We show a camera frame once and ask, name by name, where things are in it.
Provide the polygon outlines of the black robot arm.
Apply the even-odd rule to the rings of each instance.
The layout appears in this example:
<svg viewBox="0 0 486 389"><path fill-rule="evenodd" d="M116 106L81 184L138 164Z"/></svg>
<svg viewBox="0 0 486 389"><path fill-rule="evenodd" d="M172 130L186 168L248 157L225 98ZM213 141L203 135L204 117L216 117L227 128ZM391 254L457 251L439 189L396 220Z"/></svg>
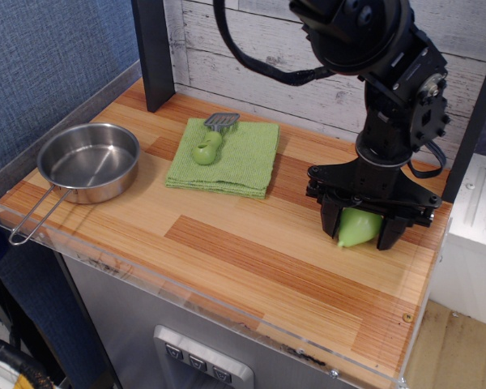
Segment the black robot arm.
<svg viewBox="0 0 486 389"><path fill-rule="evenodd" d="M321 207L323 230L336 235L343 211L382 218L377 248L393 247L413 225L428 226L441 198L407 176L426 147L439 161L446 112L446 60L418 29L406 1L293 1L312 50L326 70L364 82L367 116L356 159L309 168L306 193Z"/></svg>

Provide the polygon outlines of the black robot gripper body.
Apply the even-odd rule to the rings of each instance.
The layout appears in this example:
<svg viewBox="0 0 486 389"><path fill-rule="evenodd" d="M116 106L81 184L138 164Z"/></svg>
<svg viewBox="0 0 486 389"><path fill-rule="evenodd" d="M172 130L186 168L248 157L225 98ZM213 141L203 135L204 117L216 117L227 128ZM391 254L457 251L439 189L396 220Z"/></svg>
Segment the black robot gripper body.
<svg viewBox="0 0 486 389"><path fill-rule="evenodd" d="M338 165L314 165L308 169L306 195L321 205L328 194L344 208L408 219L409 227L433 222L440 197L409 179L399 167L370 165L361 158Z"/></svg>

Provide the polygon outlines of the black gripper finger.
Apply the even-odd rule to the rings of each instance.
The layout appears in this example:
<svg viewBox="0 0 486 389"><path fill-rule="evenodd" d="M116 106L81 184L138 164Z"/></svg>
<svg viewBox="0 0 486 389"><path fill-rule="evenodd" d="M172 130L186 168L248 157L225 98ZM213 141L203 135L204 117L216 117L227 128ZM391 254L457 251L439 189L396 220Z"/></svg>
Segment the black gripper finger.
<svg viewBox="0 0 486 389"><path fill-rule="evenodd" d="M321 221L323 231L334 238L339 229L343 205L328 194L324 194L321 202Z"/></svg>
<svg viewBox="0 0 486 389"><path fill-rule="evenodd" d="M377 248L389 250L404 234L408 225L408 219L401 216L385 216L382 221Z"/></svg>

